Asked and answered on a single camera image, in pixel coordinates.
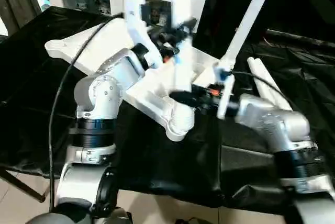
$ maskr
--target black wire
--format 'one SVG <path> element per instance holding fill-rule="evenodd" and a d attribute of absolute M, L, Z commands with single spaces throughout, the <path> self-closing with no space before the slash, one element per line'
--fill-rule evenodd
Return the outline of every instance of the black wire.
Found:
<path fill-rule="evenodd" d="M 84 51 L 88 43 L 92 40 L 92 38 L 108 23 L 109 21 L 106 21 L 102 24 L 99 25 L 96 30 L 90 35 L 90 37 L 83 43 L 83 45 L 80 47 L 79 51 L 77 52 L 76 56 L 72 59 L 68 69 L 66 70 L 65 74 L 63 75 L 63 78 L 59 84 L 56 96 L 53 101 L 52 109 L 51 109 L 51 114 L 50 114 L 50 119 L 49 119 L 49 172 L 50 172 L 50 206 L 49 206 L 49 211 L 52 212 L 53 210 L 53 205 L 54 205 L 54 171 L 53 171 L 53 153 L 52 153 L 52 124 L 53 124 L 53 118 L 55 114 L 55 109 L 56 105 L 59 99 L 59 96 L 61 94 L 61 91 L 63 89 L 63 85 L 65 83 L 66 78 L 69 75 L 69 72 L 71 68 L 74 66 L 76 63 L 77 59 L 81 55 L 81 53 Z"/>
<path fill-rule="evenodd" d="M 294 107 L 294 110 L 299 111 L 298 106 L 295 103 L 293 103 L 293 101 L 291 99 L 286 97 L 279 89 L 277 89 L 275 86 L 273 86 L 271 83 L 269 83 L 267 80 L 261 78 L 260 76 L 257 76 L 257 75 L 252 74 L 252 73 L 244 72 L 244 71 L 230 71 L 229 73 L 251 76 L 251 77 L 263 82 L 268 87 L 270 87 L 272 90 L 276 91 L 279 95 L 281 95 L 286 101 L 288 101 L 291 104 L 291 106 Z"/>

